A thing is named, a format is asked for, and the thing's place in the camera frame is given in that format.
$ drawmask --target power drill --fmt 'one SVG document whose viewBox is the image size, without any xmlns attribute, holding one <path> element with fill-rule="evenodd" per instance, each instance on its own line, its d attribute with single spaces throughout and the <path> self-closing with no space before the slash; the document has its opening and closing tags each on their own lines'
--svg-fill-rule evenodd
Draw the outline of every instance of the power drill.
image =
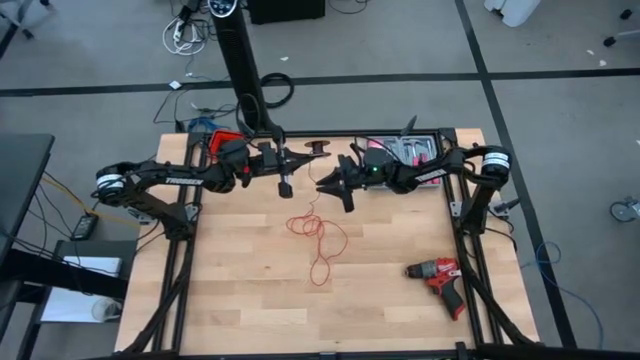
<svg viewBox="0 0 640 360">
<path fill-rule="evenodd" d="M 462 273 L 455 259 L 439 258 L 408 266 L 404 274 L 411 279 L 427 279 L 426 283 L 434 294 L 444 300 L 449 315 L 455 321 L 464 310 L 464 302 L 453 287 L 454 281 Z"/>
</svg>

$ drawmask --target wooden tabletop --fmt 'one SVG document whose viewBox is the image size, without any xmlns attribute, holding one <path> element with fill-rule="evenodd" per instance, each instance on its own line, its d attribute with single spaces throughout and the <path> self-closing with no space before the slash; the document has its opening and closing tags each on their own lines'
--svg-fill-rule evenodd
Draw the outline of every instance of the wooden tabletop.
<svg viewBox="0 0 640 360">
<path fill-rule="evenodd" d="M 458 129 L 457 134 L 460 146 L 484 143 L 479 129 Z M 309 140 L 288 139 L 287 146 L 308 152 L 302 144 Z M 329 140 L 325 150 L 334 155 L 313 162 L 314 179 L 332 171 L 337 154 L 351 154 L 352 138 Z M 163 135 L 158 161 L 181 163 L 185 147 L 186 135 Z M 277 176 L 264 177 L 230 194 L 204 192 L 181 354 L 440 350 L 452 349 L 456 341 L 473 347 L 467 311 L 452 321 L 423 281 L 402 274 L 408 264 L 455 258 L 442 186 L 402 196 L 356 191 L 356 210 L 350 214 L 339 199 L 321 195 L 316 214 L 339 224 L 349 243 L 330 261 L 327 283 L 316 286 L 309 276 L 317 241 L 285 226 L 287 219 L 307 213 L 317 197 L 315 186 L 308 168 L 302 168 L 291 178 L 293 199 L 285 200 L 278 196 L 278 181 Z M 165 201 L 175 201 L 177 192 L 175 186 L 152 189 Z M 494 218 L 487 226 L 508 231 Z M 328 226 L 323 252 L 338 251 L 344 241 Z M 511 242 L 490 232 L 482 242 L 496 300 L 525 335 L 537 339 Z M 132 342 L 158 304 L 168 245 L 160 238 L 135 260 L 116 350 Z M 326 271 L 316 266 L 314 280 L 321 282 Z M 456 288 L 464 297 L 462 280 Z M 173 315 L 168 316 L 167 347 Z"/>
</svg>

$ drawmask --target red string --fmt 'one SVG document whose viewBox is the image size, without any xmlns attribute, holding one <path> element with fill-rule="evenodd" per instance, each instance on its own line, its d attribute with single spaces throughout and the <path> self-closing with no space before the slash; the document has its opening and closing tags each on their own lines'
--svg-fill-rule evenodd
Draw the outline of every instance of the red string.
<svg viewBox="0 0 640 360">
<path fill-rule="evenodd" d="M 309 178 L 313 181 L 313 178 L 311 178 L 311 166 L 309 166 Z M 327 281 L 329 281 L 329 277 L 331 276 L 331 264 L 329 264 L 329 260 L 340 256 L 347 249 L 347 245 L 349 244 L 349 236 L 338 224 L 334 223 L 333 221 L 323 220 L 320 216 L 315 214 L 315 206 L 313 204 L 318 201 L 318 199 L 320 199 L 320 193 L 318 193 L 318 196 L 315 198 L 315 200 L 309 203 L 311 209 L 307 211 L 306 214 L 290 218 L 289 220 L 287 220 L 286 226 L 287 229 L 289 229 L 289 231 L 294 234 L 316 238 L 318 244 L 316 250 L 316 258 L 311 264 L 311 268 L 309 269 L 309 280 L 311 280 L 311 283 L 315 286 L 322 286 L 326 284 Z M 338 230 L 340 230 L 340 232 L 342 232 L 342 235 L 344 235 L 344 246 L 342 247 L 342 249 L 340 249 L 340 251 L 338 251 L 337 253 L 331 254 L 329 256 L 325 256 L 322 253 L 322 240 L 324 239 L 326 224 L 336 227 Z M 318 283 L 313 279 L 313 271 L 320 260 L 322 260 L 327 265 L 327 275 L 324 277 L 324 280 L 322 282 Z"/>
</svg>

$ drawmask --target black case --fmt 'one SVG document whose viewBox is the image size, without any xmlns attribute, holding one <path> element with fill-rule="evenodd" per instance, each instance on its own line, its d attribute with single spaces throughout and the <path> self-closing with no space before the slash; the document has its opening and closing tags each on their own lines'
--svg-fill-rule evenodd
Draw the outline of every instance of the black case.
<svg viewBox="0 0 640 360">
<path fill-rule="evenodd" d="M 247 0 L 252 24 L 317 19 L 325 14 L 325 0 Z"/>
</svg>

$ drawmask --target spool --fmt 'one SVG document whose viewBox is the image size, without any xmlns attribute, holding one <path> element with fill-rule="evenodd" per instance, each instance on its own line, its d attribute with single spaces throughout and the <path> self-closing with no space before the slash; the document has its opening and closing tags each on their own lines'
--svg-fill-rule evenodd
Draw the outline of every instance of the spool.
<svg viewBox="0 0 640 360">
<path fill-rule="evenodd" d="M 331 144 L 329 140 L 315 140 L 309 141 L 304 146 L 311 148 L 313 154 L 324 154 L 324 147 Z"/>
</svg>

